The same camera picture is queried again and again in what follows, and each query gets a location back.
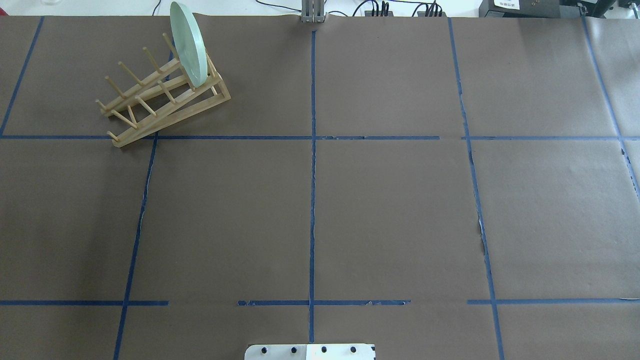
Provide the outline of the light green plate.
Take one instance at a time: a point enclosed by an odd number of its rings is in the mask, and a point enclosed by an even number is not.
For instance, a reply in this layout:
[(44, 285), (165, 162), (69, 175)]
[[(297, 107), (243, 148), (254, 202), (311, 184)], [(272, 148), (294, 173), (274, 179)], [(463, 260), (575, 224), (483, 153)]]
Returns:
[(170, 26), (173, 34), (176, 57), (190, 83), (202, 86), (209, 76), (207, 53), (201, 29), (193, 12), (185, 4), (174, 1), (170, 4)]

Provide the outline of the white mounting plate with bolts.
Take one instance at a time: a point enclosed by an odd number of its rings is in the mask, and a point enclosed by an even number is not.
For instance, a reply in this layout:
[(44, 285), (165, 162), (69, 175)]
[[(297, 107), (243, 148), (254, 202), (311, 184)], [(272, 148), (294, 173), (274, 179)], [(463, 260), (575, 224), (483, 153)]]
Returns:
[(253, 344), (244, 353), (245, 360), (375, 360), (374, 344), (309, 343)]

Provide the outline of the blue tape line lengthwise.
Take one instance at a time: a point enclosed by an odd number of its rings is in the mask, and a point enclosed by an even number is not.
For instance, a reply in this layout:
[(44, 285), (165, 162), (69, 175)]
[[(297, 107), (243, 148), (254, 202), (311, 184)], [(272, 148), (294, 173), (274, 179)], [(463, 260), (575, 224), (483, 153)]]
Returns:
[(119, 360), (121, 358), (122, 342), (125, 335), (126, 321), (130, 308), (155, 308), (166, 307), (170, 305), (168, 300), (131, 300), (131, 291), (133, 288), (134, 275), (137, 268), (138, 252), (143, 232), (144, 217), (146, 215), (147, 203), (149, 198), (150, 180), (153, 175), (154, 160), (159, 140), (158, 132), (151, 132), (151, 135), (144, 137), (151, 139), (151, 152), (148, 161), (147, 172), (144, 178), (144, 187), (142, 189), (141, 207), (139, 210), (137, 223), (135, 226), (134, 243), (132, 246), (131, 258), (129, 262), (128, 272), (126, 276), (125, 293), (121, 301), (121, 312), (119, 315), (118, 333), (115, 339), (115, 346), (112, 358)]
[(464, 140), (466, 149), (467, 149), (467, 157), (468, 157), (468, 163), (470, 167), (470, 176), (471, 176), (471, 186), (473, 190), (475, 208), (477, 212), (477, 221), (478, 221), (478, 227), (480, 230), (480, 237), (481, 237), (481, 243), (482, 243), (482, 253), (483, 253), (483, 259), (484, 259), (485, 269), (486, 269), (487, 290), (489, 293), (489, 300), (487, 301), (487, 303), (490, 306), (491, 312), (492, 312), (494, 337), (496, 340), (498, 358), (499, 360), (505, 360), (505, 347), (503, 344), (502, 329), (501, 329), (501, 324), (499, 319), (498, 301), (497, 301), (496, 292), (495, 292), (495, 282), (494, 282), (493, 269), (492, 269), (492, 263), (491, 263), (491, 257), (490, 257), (489, 242), (487, 239), (485, 221), (483, 218), (482, 198), (480, 196), (476, 165), (474, 163), (473, 142), (471, 140), (469, 120), (467, 117), (466, 105), (464, 103), (463, 84), (462, 84), (460, 64), (458, 61), (455, 30), (453, 25), (453, 19), (448, 17), (446, 21), (448, 25), (450, 46), (452, 51), (452, 61), (454, 62), (455, 86), (457, 88), (458, 102), (459, 102), (459, 107), (460, 107), (460, 112), (462, 117), (462, 128), (464, 130), (464, 136), (462, 137), (462, 139)]

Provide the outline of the wooden dish rack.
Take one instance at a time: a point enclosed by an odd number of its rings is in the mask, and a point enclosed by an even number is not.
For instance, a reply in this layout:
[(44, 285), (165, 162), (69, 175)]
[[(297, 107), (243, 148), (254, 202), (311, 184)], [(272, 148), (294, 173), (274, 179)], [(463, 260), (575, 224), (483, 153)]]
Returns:
[(187, 74), (186, 62), (167, 33), (163, 33), (172, 59), (158, 64), (147, 47), (142, 48), (154, 67), (153, 73), (140, 79), (123, 62), (118, 65), (135, 81), (129, 89), (119, 88), (110, 76), (105, 81), (116, 97), (107, 104), (96, 99), (100, 113), (124, 122), (128, 128), (119, 134), (106, 134), (114, 147), (123, 148), (135, 141), (176, 125), (185, 119), (231, 100), (221, 74), (205, 53), (205, 80), (197, 85)]

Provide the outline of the brown paper table cover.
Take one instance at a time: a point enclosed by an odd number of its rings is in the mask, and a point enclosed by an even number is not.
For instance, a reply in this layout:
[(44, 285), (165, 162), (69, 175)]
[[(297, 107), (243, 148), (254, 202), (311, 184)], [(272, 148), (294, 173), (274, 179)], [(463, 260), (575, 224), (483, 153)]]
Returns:
[[(311, 136), (315, 342), (498, 360), (446, 18), (197, 17), (231, 99), (162, 136)], [(587, 19), (624, 136), (639, 22)], [(581, 19), (453, 18), (471, 136), (615, 137)], [(1, 136), (107, 136), (96, 98), (170, 59), (165, 17), (1, 18)], [(151, 139), (1, 139), (1, 300), (122, 301)], [(496, 300), (639, 299), (639, 200), (614, 141), (472, 140)], [(308, 343), (310, 140), (158, 139), (119, 360)], [(637, 360), (639, 303), (497, 305), (505, 360)], [(112, 360), (121, 306), (1, 306), (3, 360)]]

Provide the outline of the blue tape line crosswise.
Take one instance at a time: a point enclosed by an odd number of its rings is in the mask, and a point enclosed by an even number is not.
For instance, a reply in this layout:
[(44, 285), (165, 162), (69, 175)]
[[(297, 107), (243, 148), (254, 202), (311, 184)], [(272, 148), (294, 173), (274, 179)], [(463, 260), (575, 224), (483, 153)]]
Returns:
[[(4, 135), (7, 140), (87, 140), (112, 141), (110, 136), (56, 136), (56, 135)], [(155, 138), (185, 141), (440, 141), (440, 136), (145, 136), (144, 140)], [(461, 141), (638, 141), (638, 136), (461, 136)]]
[[(315, 300), (314, 306), (405, 306), (410, 300)], [(638, 298), (467, 300), (468, 305), (589, 305), (639, 303)], [(167, 300), (2, 300), (2, 306), (169, 306)], [(239, 300), (238, 306), (308, 306), (308, 300)]]

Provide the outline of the near blue tape line crosswise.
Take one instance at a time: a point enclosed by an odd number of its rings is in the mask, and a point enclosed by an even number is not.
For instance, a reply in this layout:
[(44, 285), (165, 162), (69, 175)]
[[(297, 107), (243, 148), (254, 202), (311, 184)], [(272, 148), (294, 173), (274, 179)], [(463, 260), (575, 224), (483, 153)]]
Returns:
[[(410, 300), (315, 300), (314, 306), (405, 306)], [(639, 303), (638, 298), (467, 300), (468, 305), (589, 305)], [(169, 306), (167, 300), (2, 300), (2, 306)], [(239, 300), (238, 306), (308, 306), (308, 300)]]

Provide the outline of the black equipment box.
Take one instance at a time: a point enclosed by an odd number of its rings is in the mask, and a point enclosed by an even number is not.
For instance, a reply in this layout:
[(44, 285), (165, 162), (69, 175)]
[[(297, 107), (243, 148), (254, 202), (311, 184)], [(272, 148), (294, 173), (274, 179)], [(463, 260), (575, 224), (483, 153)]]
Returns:
[(478, 17), (574, 19), (587, 16), (590, 7), (580, 0), (483, 0)]

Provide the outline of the right blue tape line lengthwise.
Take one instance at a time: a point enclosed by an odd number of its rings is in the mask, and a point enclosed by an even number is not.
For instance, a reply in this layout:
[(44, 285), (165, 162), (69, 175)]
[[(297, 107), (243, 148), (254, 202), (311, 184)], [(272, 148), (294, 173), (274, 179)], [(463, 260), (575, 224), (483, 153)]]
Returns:
[(462, 128), (464, 130), (464, 136), (462, 137), (462, 139), (464, 140), (466, 149), (467, 149), (467, 157), (468, 157), (468, 163), (470, 167), (470, 176), (471, 176), (471, 186), (473, 190), (475, 208), (477, 212), (477, 221), (478, 221), (478, 227), (480, 230), (480, 237), (481, 237), (481, 243), (482, 243), (482, 253), (483, 253), (483, 259), (484, 259), (485, 269), (486, 269), (487, 290), (489, 293), (489, 300), (487, 301), (487, 303), (490, 306), (491, 312), (492, 312), (494, 337), (496, 340), (498, 358), (499, 360), (505, 360), (505, 347), (503, 344), (502, 329), (501, 329), (501, 324), (499, 319), (498, 301), (497, 301), (496, 292), (495, 292), (495, 282), (494, 282), (493, 269), (492, 269), (492, 263), (491, 263), (491, 257), (490, 257), (489, 242), (487, 239), (485, 221), (483, 218), (482, 198), (480, 196), (476, 165), (474, 163), (473, 142), (471, 140), (469, 120), (467, 117), (466, 105), (464, 103), (463, 84), (462, 84), (460, 64), (458, 61), (455, 30), (453, 25), (453, 19), (448, 17), (446, 21), (448, 25), (450, 46), (452, 51), (452, 61), (454, 62), (455, 86), (457, 88), (458, 102), (459, 102), (459, 107), (460, 107), (460, 112), (462, 117)]

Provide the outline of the far right blue tape line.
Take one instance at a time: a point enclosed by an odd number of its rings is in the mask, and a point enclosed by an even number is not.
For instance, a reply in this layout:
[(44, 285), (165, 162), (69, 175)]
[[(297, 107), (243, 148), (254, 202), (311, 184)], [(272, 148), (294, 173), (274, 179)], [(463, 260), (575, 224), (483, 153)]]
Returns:
[(599, 62), (598, 59), (595, 55), (595, 48), (594, 48), (594, 41), (592, 41), (592, 35), (590, 34), (590, 30), (589, 30), (589, 24), (588, 24), (588, 17), (587, 16), (581, 16), (580, 17), (580, 22), (582, 24), (582, 29), (583, 29), (583, 34), (585, 36), (585, 41), (587, 44), (587, 49), (588, 49), (588, 53), (590, 56), (590, 61), (592, 63), (592, 66), (594, 68), (595, 74), (596, 74), (596, 78), (598, 80), (598, 84), (599, 84), (599, 88), (601, 89), (601, 93), (605, 99), (605, 105), (606, 105), (606, 111), (608, 112), (610, 118), (611, 118), (611, 123), (613, 125), (614, 128), (614, 132), (615, 132), (615, 137), (614, 139), (617, 141), (617, 143), (619, 144), (620, 148), (621, 148), (621, 155), (622, 155), (622, 159), (624, 160), (624, 164), (627, 168), (628, 171), (628, 175), (629, 178), (631, 180), (631, 184), (633, 186), (633, 190), (635, 192), (636, 198), (637, 200), (640, 199), (640, 194), (639, 194), (639, 183), (638, 183), (638, 176), (636, 175), (636, 172), (634, 170), (633, 167), (633, 163), (631, 162), (631, 158), (630, 155), (627, 151), (627, 146), (626, 146), (626, 141), (632, 141), (632, 142), (638, 142), (640, 137), (639, 136), (624, 136), (622, 134), (622, 130), (620, 129), (620, 125), (618, 123), (618, 118), (617, 118), (617, 114), (615, 113), (614, 107), (613, 107), (613, 103), (611, 102), (611, 97), (610, 97), (610, 92), (607, 89), (607, 86), (605, 84), (604, 81), (604, 77), (602, 75), (602, 71), (601, 71), (601, 67), (599, 66)]

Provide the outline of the blue tape line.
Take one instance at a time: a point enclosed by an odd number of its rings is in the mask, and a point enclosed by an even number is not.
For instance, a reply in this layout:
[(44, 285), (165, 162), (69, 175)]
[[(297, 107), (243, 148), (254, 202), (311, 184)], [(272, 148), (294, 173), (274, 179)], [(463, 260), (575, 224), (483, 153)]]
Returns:
[(607, 86), (605, 84), (604, 81), (604, 77), (602, 75), (602, 71), (601, 71), (601, 67), (599, 66), (599, 62), (598, 59), (595, 55), (595, 48), (594, 48), (594, 41), (592, 41), (592, 35), (590, 34), (590, 30), (589, 30), (589, 24), (588, 24), (588, 17), (587, 16), (581, 16), (580, 17), (580, 22), (582, 24), (582, 29), (583, 29), (583, 34), (585, 36), (585, 41), (587, 44), (587, 49), (588, 49), (588, 53), (590, 56), (590, 61), (592, 63), (592, 66), (594, 68), (595, 74), (596, 74), (596, 78), (598, 80), (598, 84), (599, 84), (599, 88), (601, 89), (601, 93), (605, 99), (605, 105), (606, 105), (606, 111), (608, 112), (610, 118), (611, 118), (611, 123), (613, 125), (614, 128), (614, 132), (615, 132), (615, 137), (614, 139), (617, 141), (617, 143), (619, 144), (620, 148), (621, 148), (621, 155), (622, 155), (622, 159), (624, 160), (624, 164), (627, 168), (628, 171), (628, 175), (629, 178), (631, 180), (631, 184), (633, 186), (633, 190), (635, 192), (636, 198), (637, 200), (640, 199), (640, 194), (639, 194), (639, 183), (638, 183), (638, 176), (636, 175), (636, 172), (634, 170), (633, 167), (633, 163), (631, 162), (631, 158), (630, 155), (627, 151), (627, 146), (626, 146), (626, 141), (632, 141), (632, 142), (638, 142), (640, 137), (639, 136), (624, 136), (622, 134), (622, 130), (620, 129), (620, 125), (618, 123), (618, 118), (617, 118), (617, 114), (615, 113), (614, 107), (613, 107), (613, 103), (611, 102), (611, 97), (610, 97), (610, 92), (607, 89)]
[(317, 109), (316, 109), (316, 53), (317, 30), (311, 32), (310, 48), (310, 257), (308, 273), (308, 342), (315, 342), (315, 213), (316, 213), (316, 163), (317, 163)]

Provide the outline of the grey metal post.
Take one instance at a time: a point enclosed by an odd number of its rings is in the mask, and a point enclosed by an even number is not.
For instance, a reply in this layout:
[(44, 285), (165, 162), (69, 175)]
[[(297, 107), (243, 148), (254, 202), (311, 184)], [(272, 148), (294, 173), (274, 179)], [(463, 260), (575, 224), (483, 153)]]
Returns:
[(302, 0), (301, 22), (306, 24), (324, 23), (327, 16), (325, 3), (326, 0)]

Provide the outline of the centre blue tape line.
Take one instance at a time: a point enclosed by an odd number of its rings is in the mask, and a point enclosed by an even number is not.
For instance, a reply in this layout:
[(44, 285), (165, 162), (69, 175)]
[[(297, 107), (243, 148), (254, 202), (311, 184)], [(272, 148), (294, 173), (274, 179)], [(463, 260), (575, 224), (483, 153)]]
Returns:
[(315, 213), (316, 213), (316, 163), (317, 163), (317, 109), (316, 109), (316, 53), (317, 30), (311, 32), (310, 48), (310, 257), (308, 273), (308, 342), (315, 342)]

